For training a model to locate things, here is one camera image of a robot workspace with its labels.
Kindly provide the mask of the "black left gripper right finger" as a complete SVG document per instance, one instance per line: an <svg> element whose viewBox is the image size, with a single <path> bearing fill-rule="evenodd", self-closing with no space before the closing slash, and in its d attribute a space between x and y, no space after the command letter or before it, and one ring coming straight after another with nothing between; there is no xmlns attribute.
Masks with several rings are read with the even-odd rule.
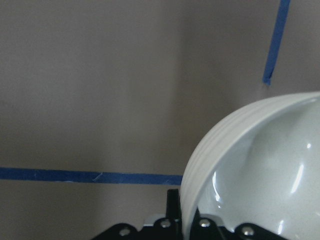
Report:
<svg viewBox="0 0 320 240"><path fill-rule="evenodd" d="M197 209L193 219L194 240L224 240L224 236L217 224L208 217L200 215Z"/></svg>

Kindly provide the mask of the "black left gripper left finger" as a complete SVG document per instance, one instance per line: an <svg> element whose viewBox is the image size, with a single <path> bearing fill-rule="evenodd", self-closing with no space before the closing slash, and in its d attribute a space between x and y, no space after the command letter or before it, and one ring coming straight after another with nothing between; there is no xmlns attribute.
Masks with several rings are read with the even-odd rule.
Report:
<svg viewBox="0 0 320 240"><path fill-rule="evenodd" d="M166 198L166 218L170 222L172 240L182 239L182 217L178 189L169 189Z"/></svg>

